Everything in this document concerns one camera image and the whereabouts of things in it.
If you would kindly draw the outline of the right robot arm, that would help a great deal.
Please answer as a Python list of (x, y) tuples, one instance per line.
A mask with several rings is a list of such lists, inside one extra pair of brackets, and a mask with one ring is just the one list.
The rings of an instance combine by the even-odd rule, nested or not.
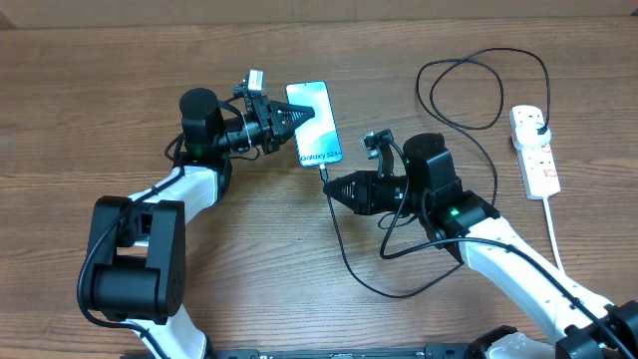
[(425, 133), (398, 147), (389, 131), (371, 133), (364, 148), (379, 165), (325, 179), (323, 191), (359, 215), (412, 216), (427, 242), (413, 251), (445, 249), (482, 274), (514, 302), (546, 340), (502, 325), (456, 349), (429, 346), (426, 355), (457, 358), (634, 358), (637, 303), (615, 305), (561, 272), (528, 245), (498, 210), (456, 175), (440, 134)]

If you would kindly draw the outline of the Samsung Galaxy smartphone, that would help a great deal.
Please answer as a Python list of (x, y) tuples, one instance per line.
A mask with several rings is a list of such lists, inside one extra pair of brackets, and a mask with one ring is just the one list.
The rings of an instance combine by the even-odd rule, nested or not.
[(295, 130), (300, 166), (340, 163), (343, 151), (327, 84), (323, 81), (289, 84), (285, 93), (289, 104), (314, 110), (314, 117)]

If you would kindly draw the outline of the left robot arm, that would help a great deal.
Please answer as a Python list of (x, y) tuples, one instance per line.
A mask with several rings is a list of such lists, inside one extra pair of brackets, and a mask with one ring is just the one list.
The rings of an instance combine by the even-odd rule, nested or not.
[(236, 89), (240, 111), (206, 88), (178, 103), (181, 133), (165, 148), (170, 174), (129, 196), (99, 198), (77, 282), (81, 313), (93, 324), (128, 329), (153, 358), (212, 358), (208, 335), (183, 305), (186, 225), (227, 192), (233, 159), (279, 150), (312, 119), (312, 108)]

